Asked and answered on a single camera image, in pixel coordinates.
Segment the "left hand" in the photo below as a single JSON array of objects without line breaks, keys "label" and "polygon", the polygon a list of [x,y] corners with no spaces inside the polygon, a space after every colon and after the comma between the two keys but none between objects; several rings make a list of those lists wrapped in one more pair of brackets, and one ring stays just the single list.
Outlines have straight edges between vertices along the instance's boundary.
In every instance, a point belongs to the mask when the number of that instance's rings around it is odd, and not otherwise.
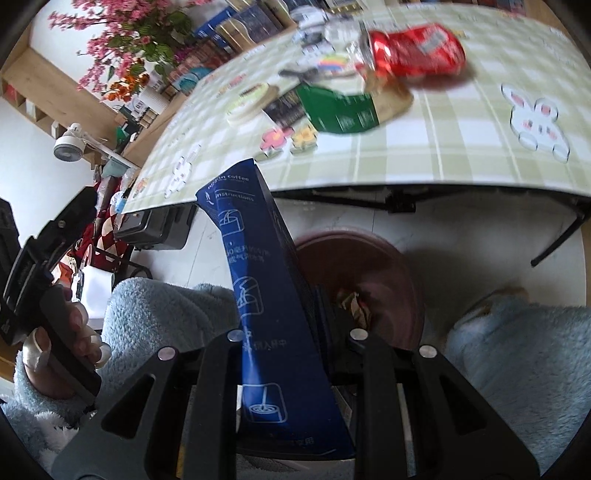
[{"label": "left hand", "polygon": [[77,397],[93,404],[102,384],[97,371],[110,360],[110,346],[88,325],[85,307],[61,284],[43,294],[38,313],[39,325],[22,349],[27,378],[51,399]]}]

